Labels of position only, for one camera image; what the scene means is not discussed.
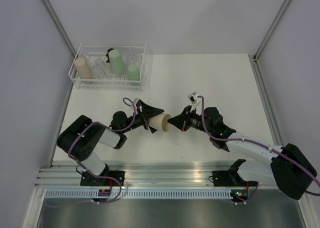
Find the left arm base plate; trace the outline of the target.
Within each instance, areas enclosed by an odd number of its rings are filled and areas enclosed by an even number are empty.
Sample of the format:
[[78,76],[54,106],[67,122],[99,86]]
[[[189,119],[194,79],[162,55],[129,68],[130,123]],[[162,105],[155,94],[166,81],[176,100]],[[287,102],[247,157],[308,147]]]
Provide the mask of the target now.
[[82,172],[80,186],[83,187],[119,187],[120,185],[115,181],[117,180],[121,186],[124,185],[125,172],[123,170],[109,170],[101,174],[109,178],[97,178],[92,176],[89,172]]

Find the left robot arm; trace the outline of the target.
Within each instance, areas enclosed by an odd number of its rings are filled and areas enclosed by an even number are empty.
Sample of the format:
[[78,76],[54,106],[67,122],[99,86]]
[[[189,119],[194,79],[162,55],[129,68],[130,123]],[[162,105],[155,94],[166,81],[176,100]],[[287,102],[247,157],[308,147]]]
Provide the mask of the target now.
[[150,125],[150,119],[163,114],[165,111],[144,103],[141,99],[130,100],[125,97],[122,101],[133,109],[133,115],[127,116],[123,111],[113,114],[109,126],[94,122],[85,115],[79,116],[57,138],[56,145],[70,159],[78,163],[90,175],[98,186],[104,186],[109,181],[109,167],[96,154],[95,148],[101,143],[119,150],[127,141],[125,133],[143,127],[155,133],[158,128]]

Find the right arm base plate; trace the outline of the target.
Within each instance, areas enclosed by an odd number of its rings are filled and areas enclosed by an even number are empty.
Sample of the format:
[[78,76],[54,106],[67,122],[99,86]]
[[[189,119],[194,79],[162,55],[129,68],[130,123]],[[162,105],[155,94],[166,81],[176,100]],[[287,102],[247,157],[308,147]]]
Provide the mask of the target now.
[[212,171],[212,181],[215,187],[247,187],[247,182],[237,173],[225,170]]

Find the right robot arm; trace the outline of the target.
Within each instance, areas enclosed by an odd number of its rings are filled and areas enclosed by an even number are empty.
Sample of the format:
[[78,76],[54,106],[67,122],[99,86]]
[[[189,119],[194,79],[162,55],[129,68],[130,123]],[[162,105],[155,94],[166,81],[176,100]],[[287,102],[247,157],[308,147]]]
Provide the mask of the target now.
[[224,124],[216,107],[207,107],[197,114],[188,105],[168,123],[182,132],[189,128],[204,132],[217,149],[254,160],[239,159],[230,167],[228,180],[235,186],[244,181],[276,184],[285,195],[299,200],[317,176],[315,168],[296,145],[268,145],[252,140]]

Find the short green plastic cup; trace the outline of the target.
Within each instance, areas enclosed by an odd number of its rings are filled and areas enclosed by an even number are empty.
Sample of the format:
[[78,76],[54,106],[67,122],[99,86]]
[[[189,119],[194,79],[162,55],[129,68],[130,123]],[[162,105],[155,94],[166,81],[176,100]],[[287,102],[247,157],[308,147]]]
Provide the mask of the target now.
[[129,81],[140,80],[140,70],[137,64],[131,63],[127,67],[127,78]]

